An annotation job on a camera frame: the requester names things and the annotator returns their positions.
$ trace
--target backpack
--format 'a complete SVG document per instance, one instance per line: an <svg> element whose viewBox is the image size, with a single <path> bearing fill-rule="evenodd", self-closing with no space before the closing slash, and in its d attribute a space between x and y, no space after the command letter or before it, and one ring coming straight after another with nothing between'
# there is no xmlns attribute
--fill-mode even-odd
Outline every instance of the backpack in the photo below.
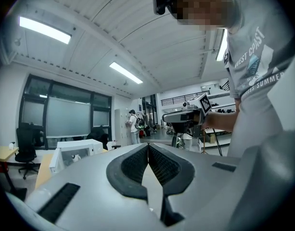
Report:
<svg viewBox="0 0 295 231"><path fill-rule="evenodd" d="M145 122L143 119L137 117L136 124L134 125L136 129L143 129L145 128Z"/></svg>

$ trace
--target window frame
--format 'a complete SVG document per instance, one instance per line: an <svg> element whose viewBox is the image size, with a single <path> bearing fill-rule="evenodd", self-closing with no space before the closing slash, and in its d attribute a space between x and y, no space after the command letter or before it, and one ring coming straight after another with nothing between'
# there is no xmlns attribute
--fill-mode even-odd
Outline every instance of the window frame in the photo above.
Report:
<svg viewBox="0 0 295 231"><path fill-rule="evenodd" d="M30 83L31 83L31 81L33 79L44 81L44 82L47 82L47 83L50 84L49 88L48 88L48 93L47 93L46 98L26 93L27 89L28 89L28 87L29 87L29 85L30 85ZM79 88L79 87L74 87L74 86L71 86L71 85L68 85L68 84L64 84L64 83L61 83L61 82L58 82L58 81L54 81L52 79L46 79L46 78L42 78L42 77L30 74L28 76L27 80L26 80L24 91L23 91L23 94L22 94L22 97L21 97L20 108L19 108L18 127L19 128L29 127L31 129L40 129L40 130L42 130L42 132L43 132L43 140L44 140L44 148L43 147L35 147L35 150L55 150L56 149L55 147L49 147L48 146L47 131L46 131L46 129L47 129L46 121L47 121L48 102L49 102L49 97L52 97L51 93L52 93L53 85L64 86L66 88L70 88L70 89L73 89L73 90L79 90L79 91L82 91L82 92L85 92L85 93L89 93L90 94L90 129L93 128L93 119L94 119L94 117L93 117L94 112L93 111L94 110L95 111L108 112L109 113L109 125L108 126L103 126L103 128L108 129L109 140L110 141L112 140L112 121L111 121L112 120L112 118L111 118L111 114L112 114L112 97L111 96L107 96L107 95L97 93L97 92L94 92L94 91L85 90L85 89L82 89L82 88ZM100 106L97 106L96 104L94 104L94 96L95 95L103 96L103 97L108 98L110 107L107 107L107 108L106 107L100 107ZM26 123L22 122L23 108L24 108L24 103L25 102L44 104L43 116L42 116L42 126L31 125L31 124L27 125Z"/></svg>

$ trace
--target white ceiling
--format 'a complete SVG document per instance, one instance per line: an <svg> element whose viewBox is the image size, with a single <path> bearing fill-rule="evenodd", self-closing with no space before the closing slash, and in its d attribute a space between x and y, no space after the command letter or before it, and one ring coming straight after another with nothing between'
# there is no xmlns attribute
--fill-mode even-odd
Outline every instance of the white ceiling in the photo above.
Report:
<svg viewBox="0 0 295 231"><path fill-rule="evenodd" d="M69 44L19 27L19 15L71 34ZM153 0L19 0L9 17L13 27L5 44L18 52L14 61L128 97L225 77L208 51L216 33L178 25L168 11L155 15ZM113 61L143 83L111 69Z"/></svg>

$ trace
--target desk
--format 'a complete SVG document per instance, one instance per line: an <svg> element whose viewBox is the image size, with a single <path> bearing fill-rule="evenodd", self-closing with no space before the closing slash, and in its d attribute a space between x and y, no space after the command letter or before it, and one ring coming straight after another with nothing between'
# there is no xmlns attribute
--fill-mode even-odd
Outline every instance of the desk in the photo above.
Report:
<svg viewBox="0 0 295 231"><path fill-rule="evenodd" d="M19 150L18 148L14 148L13 150L10 150L8 146L0 146L0 162L7 162L7 160L12 155L14 155L18 150ZM16 189L3 163L1 164L1 167L2 167L3 173L5 174L6 180L8 181L8 184L11 187L10 193L17 196L22 201L24 201L26 197L27 188Z"/></svg>
<svg viewBox="0 0 295 231"><path fill-rule="evenodd" d="M42 161L37 174L35 189L51 178L49 165L52 157L53 154L46 154L42 157Z"/></svg>

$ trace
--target ceiling light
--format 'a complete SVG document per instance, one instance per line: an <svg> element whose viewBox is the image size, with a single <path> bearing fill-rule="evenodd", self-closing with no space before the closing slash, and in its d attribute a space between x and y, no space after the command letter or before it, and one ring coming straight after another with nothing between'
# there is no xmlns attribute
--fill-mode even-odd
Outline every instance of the ceiling light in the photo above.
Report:
<svg viewBox="0 0 295 231"><path fill-rule="evenodd" d="M218 61L218 62L223 60L224 52L225 52L226 48L228 47L227 38L228 38L228 31L225 29L224 33L222 35L220 49L219 49L217 57L216 57L216 61Z"/></svg>
<svg viewBox="0 0 295 231"><path fill-rule="evenodd" d="M35 32L39 32L43 35L47 35L51 38L54 38L60 42L65 43L65 44L68 44L70 41L70 38L71 38L71 36L66 33L56 30L56 29L54 29L50 26L47 26L43 23L39 23L37 21L33 21L31 19L27 19L27 18L24 18L21 16L20 16L19 25L24 28L33 30Z"/></svg>
<svg viewBox="0 0 295 231"><path fill-rule="evenodd" d="M130 73L129 71L127 71L126 69L118 65L116 62L113 62L110 65L110 67L115 69L117 72L123 74L124 76L128 77L129 79L133 80L137 84L143 83L140 79L136 78L132 73Z"/></svg>

